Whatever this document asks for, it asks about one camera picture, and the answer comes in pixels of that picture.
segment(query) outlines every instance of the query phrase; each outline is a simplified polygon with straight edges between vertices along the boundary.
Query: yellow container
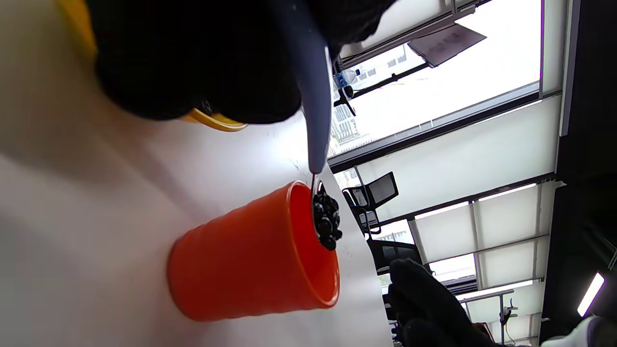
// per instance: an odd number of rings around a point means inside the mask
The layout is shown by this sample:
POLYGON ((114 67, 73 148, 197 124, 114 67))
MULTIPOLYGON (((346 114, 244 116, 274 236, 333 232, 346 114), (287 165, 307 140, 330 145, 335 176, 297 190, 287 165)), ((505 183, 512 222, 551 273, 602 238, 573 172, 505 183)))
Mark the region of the yellow container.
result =
MULTIPOLYGON (((96 40, 92 32, 90 13, 84 0, 56 0, 69 31, 83 55, 94 63, 96 58, 96 40)), ((237 132, 246 128, 247 124, 236 122, 222 114, 207 115, 198 109, 193 109, 181 120, 191 123, 201 123, 223 132, 237 132)))

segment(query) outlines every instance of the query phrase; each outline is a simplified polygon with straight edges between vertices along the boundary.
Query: fluorescent light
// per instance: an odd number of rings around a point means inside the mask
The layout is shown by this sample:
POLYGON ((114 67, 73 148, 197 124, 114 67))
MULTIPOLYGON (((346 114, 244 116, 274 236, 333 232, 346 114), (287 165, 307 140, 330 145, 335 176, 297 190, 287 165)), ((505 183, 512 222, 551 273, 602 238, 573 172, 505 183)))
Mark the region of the fluorescent light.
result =
POLYGON ((503 290, 521 288, 522 286, 528 286, 532 284, 534 284, 534 280, 518 282, 518 283, 511 284, 511 285, 498 286, 497 288, 491 288, 491 289, 486 289, 486 290, 481 290, 481 291, 474 291, 473 293, 457 295, 457 300, 461 301, 465 299, 477 298, 478 296, 493 294, 493 293, 497 293, 498 291, 503 291, 503 290))
POLYGON ((583 297, 581 304, 579 305, 578 313, 581 315, 581 317, 585 316, 587 310, 589 309, 589 306, 591 306, 591 303, 594 302, 595 296, 598 294, 603 284, 604 277, 602 277, 602 275, 600 275, 599 273, 596 273, 594 280, 591 282, 587 293, 585 293, 585 296, 583 297))
POLYGON ((482 198, 482 199, 480 199, 480 200, 478 200, 478 201, 486 201, 486 200, 490 200, 490 199, 492 199, 492 198, 496 198, 496 197, 498 197, 498 196, 508 195, 508 194, 510 194, 510 193, 514 193, 514 192, 516 192, 516 191, 525 190, 525 189, 527 189, 527 188, 531 188, 531 187, 533 187, 533 186, 536 186, 536 184, 535 184, 535 183, 532 183, 532 184, 530 184, 530 185, 521 186, 521 187, 518 187, 518 188, 510 189, 510 190, 508 190, 508 191, 503 191, 503 192, 501 192, 501 193, 497 193, 497 194, 493 194, 493 195, 487 196, 486 198, 482 198))
POLYGON ((459 207, 463 207, 463 206, 467 206, 467 205, 469 205, 469 201, 465 201, 464 203, 460 203, 460 204, 444 207, 442 209, 438 209, 438 210, 435 210, 435 211, 418 214, 415 217, 415 219, 418 220, 418 219, 421 219, 421 218, 429 217, 431 215, 440 214, 440 213, 445 212, 445 211, 450 211, 450 210, 458 209, 459 207))
POLYGON ((524 109, 525 107, 529 107, 529 106, 531 106, 531 105, 539 104, 540 102, 542 102, 542 100, 534 101, 534 102, 532 102, 532 103, 530 103, 530 104, 523 105, 523 106, 518 107, 518 108, 516 108, 516 109, 509 110, 509 111, 506 111, 506 112, 504 112, 504 113, 502 113, 502 114, 495 115, 495 116, 493 116, 493 117, 491 117, 491 118, 489 118, 489 119, 485 119, 485 120, 483 120, 483 121, 481 121, 481 122, 475 123, 474 125, 478 125, 478 124, 482 124, 482 123, 484 123, 484 122, 488 122, 489 120, 493 120, 493 119, 495 119, 495 118, 497 118, 497 117, 501 117, 501 116, 503 116, 503 115, 507 115, 508 113, 512 113, 512 112, 514 112, 514 111, 522 110, 522 109, 524 109))

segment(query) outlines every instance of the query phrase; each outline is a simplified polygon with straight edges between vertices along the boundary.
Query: white table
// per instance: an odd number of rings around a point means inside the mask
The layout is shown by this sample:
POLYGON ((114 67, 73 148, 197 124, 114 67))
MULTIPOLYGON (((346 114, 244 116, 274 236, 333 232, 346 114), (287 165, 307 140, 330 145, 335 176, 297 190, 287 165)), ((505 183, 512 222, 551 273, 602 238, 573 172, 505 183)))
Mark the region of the white table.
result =
POLYGON ((167 291, 167 254, 185 231, 309 182, 300 114, 239 133, 129 116, 99 91, 50 0, 3 1, 0 50, 0 345, 392 346, 346 207, 332 310, 203 324, 167 291))

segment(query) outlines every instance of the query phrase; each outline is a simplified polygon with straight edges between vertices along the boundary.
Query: office chair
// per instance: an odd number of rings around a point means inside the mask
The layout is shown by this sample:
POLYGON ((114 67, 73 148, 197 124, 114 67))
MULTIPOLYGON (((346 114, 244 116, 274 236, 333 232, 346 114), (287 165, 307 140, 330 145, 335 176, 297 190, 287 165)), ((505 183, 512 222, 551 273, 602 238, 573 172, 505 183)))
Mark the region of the office chair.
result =
POLYGON ((362 233, 369 235, 381 233, 381 226, 375 211, 377 207, 399 195, 393 172, 389 172, 366 185, 345 188, 342 192, 360 229, 362 229, 362 233))
POLYGON ((371 249, 378 275, 390 272, 390 262, 395 259, 411 258, 418 264, 422 264, 420 252, 418 252, 418 247, 416 247, 416 245, 373 239, 367 240, 366 243, 368 243, 368 247, 371 249))

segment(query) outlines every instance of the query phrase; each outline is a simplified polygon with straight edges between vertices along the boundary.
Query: metal pole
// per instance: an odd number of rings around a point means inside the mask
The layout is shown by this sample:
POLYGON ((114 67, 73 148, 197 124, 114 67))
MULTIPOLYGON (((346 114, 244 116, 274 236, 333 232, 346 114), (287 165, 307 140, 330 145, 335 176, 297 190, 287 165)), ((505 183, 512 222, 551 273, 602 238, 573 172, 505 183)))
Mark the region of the metal pole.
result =
POLYGON ((504 336, 503 336, 503 294, 501 294, 499 296, 499 312, 501 312, 501 314, 499 315, 499 322, 501 323, 502 326, 502 346, 503 346, 503 341, 504 341, 504 336))

